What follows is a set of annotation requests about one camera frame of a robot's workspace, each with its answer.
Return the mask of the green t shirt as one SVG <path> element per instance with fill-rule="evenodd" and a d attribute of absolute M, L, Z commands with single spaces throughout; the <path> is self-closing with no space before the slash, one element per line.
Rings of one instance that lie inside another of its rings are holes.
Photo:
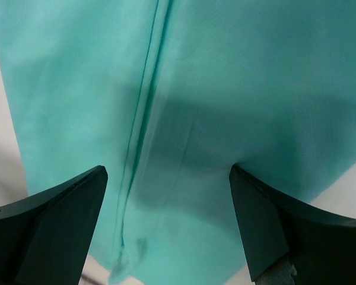
<path fill-rule="evenodd" d="M 109 283 L 245 265 L 233 165 L 309 202 L 356 164 L 356 1 L 0 1 L 34 195 L 96 165 Z"/>

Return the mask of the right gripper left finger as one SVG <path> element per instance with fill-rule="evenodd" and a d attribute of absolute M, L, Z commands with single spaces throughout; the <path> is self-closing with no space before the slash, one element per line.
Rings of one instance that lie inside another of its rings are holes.
<path fill-rule="evenodd" d="M 108 175 L 96 166 L 0 207 L 0 284 L 78 284 Z"/>

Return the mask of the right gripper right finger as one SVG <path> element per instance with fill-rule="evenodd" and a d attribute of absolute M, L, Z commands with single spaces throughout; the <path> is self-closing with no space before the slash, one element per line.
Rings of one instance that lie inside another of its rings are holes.
<path fill-rule="evenodd" d="M 306 204 L 238 166 L 229 181 L 255 284 L 356 284 L 356 219 Z"/>

